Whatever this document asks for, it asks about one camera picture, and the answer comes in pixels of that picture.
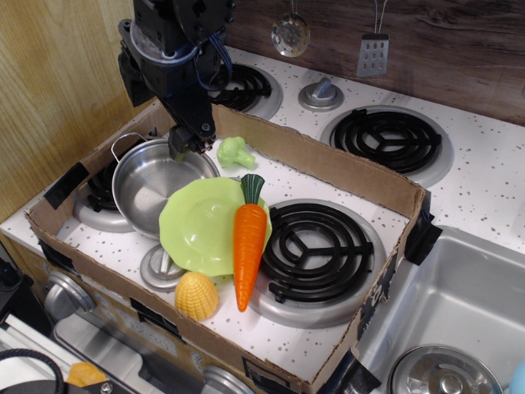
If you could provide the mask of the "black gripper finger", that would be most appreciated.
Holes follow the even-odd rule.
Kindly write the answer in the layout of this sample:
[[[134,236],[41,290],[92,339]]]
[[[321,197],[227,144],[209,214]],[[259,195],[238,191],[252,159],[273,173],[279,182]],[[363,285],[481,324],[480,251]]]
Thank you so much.
[[[193,150],[193,134],[186,126],[173,126],[168,133],[168,148],[170,156],[180,161],[187,152]]]
[[[207,151],[211,150],[214,145],[214,138],[205,138],[205,139],[196,139],[196,147],[197,151],[200,153],[206,153]]]

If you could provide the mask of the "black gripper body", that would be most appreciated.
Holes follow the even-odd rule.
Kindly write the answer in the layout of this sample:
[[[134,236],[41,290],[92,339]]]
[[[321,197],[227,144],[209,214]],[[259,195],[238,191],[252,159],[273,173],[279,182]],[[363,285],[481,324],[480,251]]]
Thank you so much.
[[[166,97],[158,97],[165,109],[180,126],[202,144],[213,144],[216,127],[208,92],[200,85],[178,89]]]

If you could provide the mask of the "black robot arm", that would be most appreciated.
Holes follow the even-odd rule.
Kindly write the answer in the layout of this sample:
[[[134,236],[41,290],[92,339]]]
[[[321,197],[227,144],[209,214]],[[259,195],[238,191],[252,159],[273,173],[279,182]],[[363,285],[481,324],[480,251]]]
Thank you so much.
[[[134,106],[156,98],[175,121],[172,158],[205,153],[216,139],[210,93],[231,81],[224,41],[233,1],[135,1],[118,25],[119,71]]]

